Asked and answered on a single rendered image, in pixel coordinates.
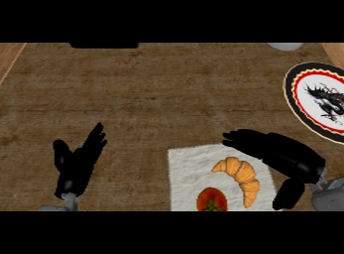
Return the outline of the black red white patterned plate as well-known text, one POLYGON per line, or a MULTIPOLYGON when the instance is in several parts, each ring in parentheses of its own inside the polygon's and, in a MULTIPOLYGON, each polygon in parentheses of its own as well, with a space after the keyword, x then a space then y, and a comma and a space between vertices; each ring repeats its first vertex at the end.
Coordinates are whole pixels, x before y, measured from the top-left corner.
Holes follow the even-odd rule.
POLYGON ((328 63, 295 65, 283 78, 283 97, 298 121, 344 145, 344 69, 328 63))

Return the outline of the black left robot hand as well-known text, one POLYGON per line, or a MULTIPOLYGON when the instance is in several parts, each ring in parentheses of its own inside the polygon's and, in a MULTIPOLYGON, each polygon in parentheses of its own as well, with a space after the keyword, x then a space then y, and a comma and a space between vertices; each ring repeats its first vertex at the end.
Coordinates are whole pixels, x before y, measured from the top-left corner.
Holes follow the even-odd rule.
POLYGON ((59 171, 54 196, 63 199, 68 193, 79 196, 87 187, 93 165, 106 144, 103 126, 100 123, 91 128, 82 145, 71 151, 66 142, 53 142, 54 166, 59 171))

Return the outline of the pale grey round object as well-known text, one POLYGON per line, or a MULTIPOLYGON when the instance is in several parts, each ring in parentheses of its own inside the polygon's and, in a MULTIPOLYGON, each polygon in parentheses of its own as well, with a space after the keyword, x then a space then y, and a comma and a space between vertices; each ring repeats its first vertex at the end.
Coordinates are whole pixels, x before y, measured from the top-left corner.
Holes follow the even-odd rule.
POLYGON ((267 45, 273 49, 285 52, 295 51, 301 47, 301 43, 267 43, 267 45))

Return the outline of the white fluffy placemat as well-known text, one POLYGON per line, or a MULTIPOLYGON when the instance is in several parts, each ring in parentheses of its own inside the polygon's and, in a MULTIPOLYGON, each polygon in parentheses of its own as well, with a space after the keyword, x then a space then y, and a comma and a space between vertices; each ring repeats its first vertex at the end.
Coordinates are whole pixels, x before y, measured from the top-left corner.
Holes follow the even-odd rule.
POLYGON ((172 211, 196 211, 196 198, 205 188, 217 189, 226 199, 229 211, 271 211, 274 186, 267 165, 221 144, 168 150, 170 207, 172 211), (246 161, 258 179, 257 199, 249 208, 243 206, 243 193, 233 178, 211 170, 220 160, 236 157, 246 161))

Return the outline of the red tomato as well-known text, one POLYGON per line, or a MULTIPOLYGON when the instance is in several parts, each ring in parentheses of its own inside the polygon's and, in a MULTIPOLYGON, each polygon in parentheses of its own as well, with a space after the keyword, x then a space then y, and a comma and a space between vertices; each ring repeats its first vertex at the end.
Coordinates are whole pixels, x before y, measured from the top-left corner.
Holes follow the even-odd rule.
POLYGON ((224 194, 214 188, 205 188, 198 194, 196 209, 199 211, 226 211, 227 199, 224 194))

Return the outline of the golden croissant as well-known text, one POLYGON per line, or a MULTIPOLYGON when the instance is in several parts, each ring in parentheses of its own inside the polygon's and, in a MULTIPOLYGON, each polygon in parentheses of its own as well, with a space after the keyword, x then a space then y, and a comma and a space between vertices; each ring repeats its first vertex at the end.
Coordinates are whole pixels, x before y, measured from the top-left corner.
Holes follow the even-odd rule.
POLYGON ((243 207, 249 208, 258 194, 258 179, 252 165, 236 157, 227 157, 218 161, 211 172, 223 172, 233 178, 243 194, 243 207))

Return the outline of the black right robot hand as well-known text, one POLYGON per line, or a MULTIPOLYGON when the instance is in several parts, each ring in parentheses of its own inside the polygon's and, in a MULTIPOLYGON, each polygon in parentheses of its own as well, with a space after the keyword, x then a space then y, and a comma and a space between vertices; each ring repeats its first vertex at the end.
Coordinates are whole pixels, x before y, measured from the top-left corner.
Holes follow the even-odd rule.
POLYGON ((223 145, 261 160, 288 176, 271 201, 271 209, 292 209, 304 193, 305 184, 317 184, 325 159, 298 141, 276 134, 239 129, 223 134, 223 145))

